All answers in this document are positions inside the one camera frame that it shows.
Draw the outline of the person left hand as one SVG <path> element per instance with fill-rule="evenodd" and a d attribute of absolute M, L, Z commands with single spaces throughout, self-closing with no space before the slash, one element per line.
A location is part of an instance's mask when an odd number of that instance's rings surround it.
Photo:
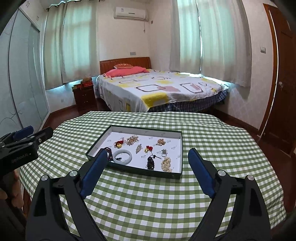
<path fill-rule="evenodd" d="M 8 173 L 1 180 L 1 200 L 10 199 L 13 206 L 22 206 L 22 188 L 20 183 L 20 173 L 14 170 Z"/>

